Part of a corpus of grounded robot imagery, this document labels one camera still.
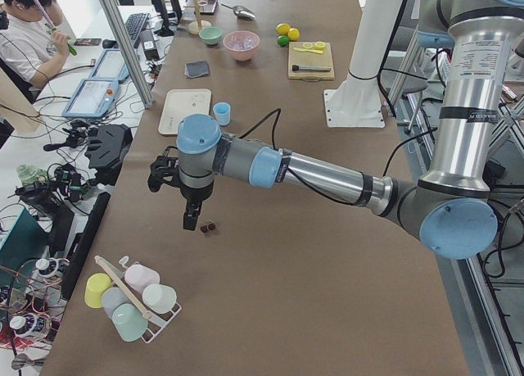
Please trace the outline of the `pink bowl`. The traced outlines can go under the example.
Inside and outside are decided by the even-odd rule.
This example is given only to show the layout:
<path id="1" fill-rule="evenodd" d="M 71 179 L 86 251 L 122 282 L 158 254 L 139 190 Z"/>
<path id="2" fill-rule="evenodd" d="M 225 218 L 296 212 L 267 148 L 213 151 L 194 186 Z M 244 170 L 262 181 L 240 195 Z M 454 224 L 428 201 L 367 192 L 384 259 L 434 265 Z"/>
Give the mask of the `pink bowl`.
<path id="1" fill-rule="evenodd" d="M 223 46 L 236 61 L 249 61 L 257 53 L 260 37 L 251 31 L 238 30 L 223 38 Z"/>

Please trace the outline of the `wooden cutting board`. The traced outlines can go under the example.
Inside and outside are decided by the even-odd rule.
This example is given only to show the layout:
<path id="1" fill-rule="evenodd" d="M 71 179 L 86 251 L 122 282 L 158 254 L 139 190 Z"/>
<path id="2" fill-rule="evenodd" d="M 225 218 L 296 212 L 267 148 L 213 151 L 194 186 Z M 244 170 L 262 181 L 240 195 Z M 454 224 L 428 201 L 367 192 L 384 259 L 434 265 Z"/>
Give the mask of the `wooden cutting board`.
<path id="1" fill-rule="evenodd" d="M 303 47 L 304 42 L 290 42 L 288 48 L 288 79 L 299 80 L 329 80 L 335 79 L 334 65 L 332 59 L 331 44 L 326 43 L 323 55 L 317 55 L 307 52 L 296 52 L 293 47 Z M 310 66 L 331 66 L 330 72 L 293 72 L 292 65 L 310 65 Z"/>

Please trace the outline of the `light blue plastic cup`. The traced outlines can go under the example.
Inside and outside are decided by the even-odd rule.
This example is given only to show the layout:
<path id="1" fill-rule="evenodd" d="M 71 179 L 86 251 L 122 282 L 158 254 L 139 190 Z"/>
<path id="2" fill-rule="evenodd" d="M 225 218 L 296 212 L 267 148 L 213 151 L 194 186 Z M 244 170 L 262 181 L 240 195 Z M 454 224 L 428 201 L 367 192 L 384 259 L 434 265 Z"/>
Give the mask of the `light blue plastic cup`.
<path id="1" fill-rule="evenodd" d="M 221 126 L 227 126 L 231 120 L 231 106 L 227 102 L 217 102 L 213 106 L 215 119 Z"/>

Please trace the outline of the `metal ice scoop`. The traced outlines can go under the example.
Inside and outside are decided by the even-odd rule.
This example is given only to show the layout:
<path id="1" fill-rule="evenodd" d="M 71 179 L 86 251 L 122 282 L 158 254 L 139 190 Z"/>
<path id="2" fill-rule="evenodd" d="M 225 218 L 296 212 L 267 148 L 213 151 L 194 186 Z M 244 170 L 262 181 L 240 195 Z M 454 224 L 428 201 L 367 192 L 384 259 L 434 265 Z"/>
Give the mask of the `metal ice scoop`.
<path id="1" fill-rule="evenodd" d="M 233 14 L 238 18 L 242 20 L 256 20 L 255 13 L 248 9 L 247 7 L 244 7 L 242 5 L 232 5 L 229 6 L 225 3 L 222 3 L 223 7 L 226 7 L 233 11 Z"/>

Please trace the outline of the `yellow lemon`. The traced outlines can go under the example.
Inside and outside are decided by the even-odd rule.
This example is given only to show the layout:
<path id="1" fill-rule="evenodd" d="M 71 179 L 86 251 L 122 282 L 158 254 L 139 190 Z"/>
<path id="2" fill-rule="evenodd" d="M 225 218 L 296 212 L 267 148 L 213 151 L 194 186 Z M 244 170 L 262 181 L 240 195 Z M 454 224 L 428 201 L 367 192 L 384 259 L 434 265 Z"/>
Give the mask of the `yellow lemon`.
<path id="1" fill-rule="evenodd" d="M 287 31 L 287 37 L 290 41 L 298 41 L 300 38 L 300 31 L 297 28 L 290 28 Z"/>
<path id="2" fill-rule="evenodd" d="M 275 28 L 279 36 L 287 36 L 290 29 L 291 29 L 291 26 L 288 23 L 280 23 Z"/>

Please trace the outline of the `wooden mug tree stand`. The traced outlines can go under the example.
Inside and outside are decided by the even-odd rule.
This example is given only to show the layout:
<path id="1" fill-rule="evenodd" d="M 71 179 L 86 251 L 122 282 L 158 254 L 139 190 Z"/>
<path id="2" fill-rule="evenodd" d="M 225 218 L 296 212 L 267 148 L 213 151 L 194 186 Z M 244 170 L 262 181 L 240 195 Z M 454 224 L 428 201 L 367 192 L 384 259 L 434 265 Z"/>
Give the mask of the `wooden mug tree stand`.
<path id="1" fill-rule="evenodd" d="M 198 35 L 201 30 L 211 27 L 211 23 L 207 20 L 203 20 L 200 13 L 200 4 L 198 0 L 191 0 L 192 3 L 187 5 L 187 7 L 192 7 L 196 19 L 191 21 L 187 30 L 190 34 Z"/>

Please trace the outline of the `black plastic device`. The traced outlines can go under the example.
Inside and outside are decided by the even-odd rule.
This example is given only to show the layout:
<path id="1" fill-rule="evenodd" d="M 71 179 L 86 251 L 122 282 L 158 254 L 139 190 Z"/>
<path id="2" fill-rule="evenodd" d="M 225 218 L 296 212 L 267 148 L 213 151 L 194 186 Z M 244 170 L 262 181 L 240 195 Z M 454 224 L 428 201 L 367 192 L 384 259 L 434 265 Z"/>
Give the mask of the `black plastic device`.
<path id="1" fill-rule="evenodd" d="M 88 168 L 95 169 L 95 183 L 115 185 L 124 157 L 133 141 L 127 125 L 101 125 L 88 131 L 88 147 L 85 156 Z"/>

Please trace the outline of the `white cup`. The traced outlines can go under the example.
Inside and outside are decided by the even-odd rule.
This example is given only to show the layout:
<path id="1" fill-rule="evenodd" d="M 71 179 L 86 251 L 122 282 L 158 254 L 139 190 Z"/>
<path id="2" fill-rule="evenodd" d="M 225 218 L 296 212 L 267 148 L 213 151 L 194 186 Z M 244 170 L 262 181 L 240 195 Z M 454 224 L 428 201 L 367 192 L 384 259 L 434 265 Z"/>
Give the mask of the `white cup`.
<path id="1" fill-rule="evenodd" d="M 157 314 L 165 314 L 172 310 L 177 302 L 176 291 L 159 283 L 146 286 L 142 292 L 142 301 Z"/>

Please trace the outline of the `black keyboard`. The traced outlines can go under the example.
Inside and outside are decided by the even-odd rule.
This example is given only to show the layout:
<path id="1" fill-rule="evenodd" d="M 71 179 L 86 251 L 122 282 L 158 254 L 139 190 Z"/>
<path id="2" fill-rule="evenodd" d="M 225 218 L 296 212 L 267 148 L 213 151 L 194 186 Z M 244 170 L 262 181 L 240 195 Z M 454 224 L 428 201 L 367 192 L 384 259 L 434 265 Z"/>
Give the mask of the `black keyboard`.
<path id="1" fill-rule="evenodd" d="M 148 20 L 148 13 L 133 13 L 125 21 L 124 25 L 134 48 L 138 48 L 140 33 L 146 27 Z"/>

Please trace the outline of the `yellow plastic knife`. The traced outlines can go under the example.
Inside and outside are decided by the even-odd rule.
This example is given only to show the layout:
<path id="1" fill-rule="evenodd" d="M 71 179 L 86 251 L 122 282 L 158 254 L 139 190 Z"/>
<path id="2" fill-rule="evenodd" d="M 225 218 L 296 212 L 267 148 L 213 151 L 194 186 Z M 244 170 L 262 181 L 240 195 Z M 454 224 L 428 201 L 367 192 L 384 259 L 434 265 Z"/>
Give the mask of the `yellow plastic knife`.
<path id="1" fill-rule="evenodd" d="M 296 51 L 296 52 L 307 52 L 307 53 L 313 53 L 313 54 L 317 54 L 317 55 L 323 55 L 324 54 L 324 50 L 318 50 L 318 49 L 313 49 L 313 48 L 293 47 L 292 49 L 294 51 Z"/>

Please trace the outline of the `grey cup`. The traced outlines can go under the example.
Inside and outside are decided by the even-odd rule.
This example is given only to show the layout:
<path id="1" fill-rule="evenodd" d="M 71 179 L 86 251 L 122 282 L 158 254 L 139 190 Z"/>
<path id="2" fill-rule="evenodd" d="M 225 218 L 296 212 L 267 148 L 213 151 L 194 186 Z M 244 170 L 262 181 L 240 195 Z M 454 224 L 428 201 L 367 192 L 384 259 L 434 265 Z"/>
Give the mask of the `grey cup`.
<path id="1" fill-rule="evenodd" d="M 102 308 L 109 319 L 112 318 L 114 311 L 119 306 L 127 302 L 128 298 L 125 296 L 124 292 L 116 286 L 108 288 L 102 294 Z"/>

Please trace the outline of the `person in white shirt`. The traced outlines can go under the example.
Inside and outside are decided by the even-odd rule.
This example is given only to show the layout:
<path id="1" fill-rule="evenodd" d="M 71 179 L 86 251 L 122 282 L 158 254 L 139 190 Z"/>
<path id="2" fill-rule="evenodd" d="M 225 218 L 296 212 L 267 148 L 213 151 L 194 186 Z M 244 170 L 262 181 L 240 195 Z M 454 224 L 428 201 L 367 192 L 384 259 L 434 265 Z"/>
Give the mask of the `person in white shirt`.
<path id="1" fill-rule="evenodd" d="M 59 74 L 71 54 L 69 36 L 58 29 L 63 13 L 57 0 L 4 0 L 9 26 L 1 32 L 1 59 L 34 88 Z"/>

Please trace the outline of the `cream rabbit tray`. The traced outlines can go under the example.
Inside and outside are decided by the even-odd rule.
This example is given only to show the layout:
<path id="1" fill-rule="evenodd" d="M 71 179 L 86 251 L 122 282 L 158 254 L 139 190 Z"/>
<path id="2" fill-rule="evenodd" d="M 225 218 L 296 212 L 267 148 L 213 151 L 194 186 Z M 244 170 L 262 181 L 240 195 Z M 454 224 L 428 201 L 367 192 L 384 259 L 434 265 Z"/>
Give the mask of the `cream rabbit tray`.
<path id="1" fill-rule="evenodd" d="M 212 93 L 208 88 L 181 88 L 167 92 L 158 131 L 169 136 L 178 133 L 179 123 L 192 114 L 210 114 Z"/>

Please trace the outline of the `grey folded cloth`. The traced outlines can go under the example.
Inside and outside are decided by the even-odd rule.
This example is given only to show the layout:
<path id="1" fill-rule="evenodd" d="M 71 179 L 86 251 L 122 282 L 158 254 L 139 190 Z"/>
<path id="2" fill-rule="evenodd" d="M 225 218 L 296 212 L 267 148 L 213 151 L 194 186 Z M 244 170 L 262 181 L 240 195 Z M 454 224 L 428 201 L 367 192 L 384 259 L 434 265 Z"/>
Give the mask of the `grey folded cloth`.
<path id="1" fill-rule="evenodd" d="M 184 67 L 184 75 L 189 79 L 205 77 L 210 74 L 207 61 L 187 62 Z"/>

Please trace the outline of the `steel muddler black tip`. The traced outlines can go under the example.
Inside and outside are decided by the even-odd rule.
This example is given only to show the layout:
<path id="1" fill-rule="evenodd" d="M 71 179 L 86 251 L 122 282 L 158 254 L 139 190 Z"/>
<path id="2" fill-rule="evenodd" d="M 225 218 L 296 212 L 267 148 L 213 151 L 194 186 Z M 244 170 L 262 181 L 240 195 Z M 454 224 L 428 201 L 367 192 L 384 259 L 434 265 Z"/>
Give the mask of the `steel muddler black tip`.
<path id="1" fill-rule="evenodd" d="M 292 65 L 291 70 L 293 72 L 330 72 L 331 66 L 310 66 L 310 65 Z"/>

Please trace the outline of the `pink cup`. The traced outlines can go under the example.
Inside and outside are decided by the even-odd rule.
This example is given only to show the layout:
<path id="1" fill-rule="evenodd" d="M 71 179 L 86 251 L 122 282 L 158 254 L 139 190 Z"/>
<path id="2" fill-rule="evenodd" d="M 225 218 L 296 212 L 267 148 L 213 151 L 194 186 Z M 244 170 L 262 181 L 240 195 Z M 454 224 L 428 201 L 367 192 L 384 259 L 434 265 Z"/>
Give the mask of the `pink cup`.
<path id="1" fill-rule="evenodd" d="M 133 264 L 125 271 L 124 281 L 135 292 L 142 295 L 147 286 L 160 282 L 160 274 L 145 265 Z"/>

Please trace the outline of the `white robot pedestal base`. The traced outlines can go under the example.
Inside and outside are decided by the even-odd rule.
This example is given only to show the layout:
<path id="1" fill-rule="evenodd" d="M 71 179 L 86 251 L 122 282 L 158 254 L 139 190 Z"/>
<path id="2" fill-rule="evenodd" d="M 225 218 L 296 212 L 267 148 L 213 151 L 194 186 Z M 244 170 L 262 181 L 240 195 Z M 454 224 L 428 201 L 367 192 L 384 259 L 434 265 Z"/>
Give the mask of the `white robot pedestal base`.
<path id="1" fill-rule="evenodd" d="M 324 91 L 330 128 L 383 128 L 377 78 L 405 0 L 366 0 L 345 81 Z"/>

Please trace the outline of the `dark red cherry pair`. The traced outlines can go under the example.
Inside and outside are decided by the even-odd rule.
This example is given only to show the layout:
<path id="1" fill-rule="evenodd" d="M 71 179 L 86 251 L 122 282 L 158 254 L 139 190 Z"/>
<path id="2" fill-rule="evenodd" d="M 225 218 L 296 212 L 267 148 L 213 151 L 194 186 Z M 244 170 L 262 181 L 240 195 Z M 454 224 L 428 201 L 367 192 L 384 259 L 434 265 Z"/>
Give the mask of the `dark red cherry pair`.
<path id="1" fill-rule="evenodd" d="M 216 230 L 216 224 L 213 220 L 206 220 L 201 226 L 200 231 L 203 233 L 209 233 Z"/>

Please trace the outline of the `green lime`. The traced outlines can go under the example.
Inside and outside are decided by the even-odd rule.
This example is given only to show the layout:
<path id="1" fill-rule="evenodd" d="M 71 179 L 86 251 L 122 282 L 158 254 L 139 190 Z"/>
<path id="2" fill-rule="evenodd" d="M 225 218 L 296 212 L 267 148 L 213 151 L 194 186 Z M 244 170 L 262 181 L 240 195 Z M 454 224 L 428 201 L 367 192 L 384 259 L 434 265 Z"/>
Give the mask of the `green lime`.
<path id="1" fill-rule="evenodd" d="M 280 35 L 277 38 L 277 43 L 280 47 L 286 47 L 289 44 L 289 38 L 286 35 Z"/>

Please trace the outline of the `aluminium frame post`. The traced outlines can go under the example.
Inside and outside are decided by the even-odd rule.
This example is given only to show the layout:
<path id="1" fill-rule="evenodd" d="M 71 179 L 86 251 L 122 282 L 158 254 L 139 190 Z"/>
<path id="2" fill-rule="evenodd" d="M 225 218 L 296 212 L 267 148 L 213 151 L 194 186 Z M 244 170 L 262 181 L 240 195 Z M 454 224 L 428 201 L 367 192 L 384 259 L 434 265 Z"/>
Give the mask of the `aluminium frame post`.
<path id="1" fill-rule="evenodd" d="M 153 103 L 153 97 L 148 83 L 142 73 L 138 56 L 134 51 L 131 39 L 127 29 L 122 21 L 122 16 L 118 8 L 117 0 L 99 0 L 102 10 L 104 11 L 108 24 L 119 45 L 120 52 L 124 58 L 124 63 L 127 66 L 131 79 L 146 109 L 150 108 Z"/>

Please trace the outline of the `yellow cup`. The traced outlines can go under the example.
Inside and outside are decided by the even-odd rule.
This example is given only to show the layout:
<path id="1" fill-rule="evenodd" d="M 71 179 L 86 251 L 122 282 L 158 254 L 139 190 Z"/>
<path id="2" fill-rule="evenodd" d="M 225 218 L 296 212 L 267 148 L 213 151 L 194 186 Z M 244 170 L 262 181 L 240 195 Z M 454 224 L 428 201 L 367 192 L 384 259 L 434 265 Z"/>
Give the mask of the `yellow cup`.
<path id="1" fill-rule="evenodd" d="M 93 309 L 102 308 L 102 295 L 111 288 L 111 278 L 105 273 L 96 273 L 91 275 L 87 282 L 84 292 L 85 304 Z"/>

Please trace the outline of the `mint green bowl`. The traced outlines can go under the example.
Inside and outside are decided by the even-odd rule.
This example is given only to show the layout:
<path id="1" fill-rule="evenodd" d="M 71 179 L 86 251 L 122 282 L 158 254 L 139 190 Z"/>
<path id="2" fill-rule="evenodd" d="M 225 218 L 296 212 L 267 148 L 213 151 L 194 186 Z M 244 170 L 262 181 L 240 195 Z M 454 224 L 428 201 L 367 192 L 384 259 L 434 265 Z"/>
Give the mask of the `mint green bowl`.
<path id="1" fill-rule="evenodd" d="M 222 36 L 223 30 L 216 26 L 209 26 L 199 31 L 199 38 L 208 46 L 218 44 Z"/>

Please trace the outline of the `clear ice cubes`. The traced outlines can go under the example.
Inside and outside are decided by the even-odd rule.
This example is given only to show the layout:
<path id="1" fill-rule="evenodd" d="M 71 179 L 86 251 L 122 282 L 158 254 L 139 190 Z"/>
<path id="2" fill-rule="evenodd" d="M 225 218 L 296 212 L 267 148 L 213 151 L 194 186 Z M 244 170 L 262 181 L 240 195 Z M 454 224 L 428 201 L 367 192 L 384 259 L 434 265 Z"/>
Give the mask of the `clear ice cubes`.
<path id="1" fill-rule="evenodd" d="M 259 40 L 250 34 L 230 34 L 225 39 L 225 45 L 235 52 L 246 52 L 256 48 Z"/>

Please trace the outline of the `teach pendant tablet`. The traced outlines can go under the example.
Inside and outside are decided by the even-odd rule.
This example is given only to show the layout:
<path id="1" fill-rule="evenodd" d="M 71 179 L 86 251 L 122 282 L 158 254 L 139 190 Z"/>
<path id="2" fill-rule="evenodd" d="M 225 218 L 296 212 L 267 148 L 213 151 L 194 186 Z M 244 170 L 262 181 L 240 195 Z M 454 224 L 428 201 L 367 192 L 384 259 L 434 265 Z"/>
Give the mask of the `teach pendant tablet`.
<path id="1" fill-rule="evenodd" d="M 65 118 L 102 118 L 114 102 L 119 87 L 117 78 L 82 79 L 62 112 L 62 116 Z"/>
<path id="2" fill-rule="evenodd" d="M 106 77 L 118 79 L 122 84 L 129 76 L 129 70 L 119 49 L 104 49 L 99 56 L 91 77 Z"/>

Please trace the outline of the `mint green cup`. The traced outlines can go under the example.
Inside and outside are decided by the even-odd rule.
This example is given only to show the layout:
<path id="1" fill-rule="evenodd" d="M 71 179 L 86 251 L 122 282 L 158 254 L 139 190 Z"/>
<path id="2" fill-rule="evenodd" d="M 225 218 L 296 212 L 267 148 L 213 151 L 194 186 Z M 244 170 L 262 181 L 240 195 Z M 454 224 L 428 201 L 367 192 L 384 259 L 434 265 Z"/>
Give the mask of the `mint green cup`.
<path id="1" fill-rule="evenodd" d="M 124 303 L 118 306 L 111 316 L 121 339 L 125 342 L 138 340 L 147 330 L 148 321 L 142 313 L 132 304 Z"/>

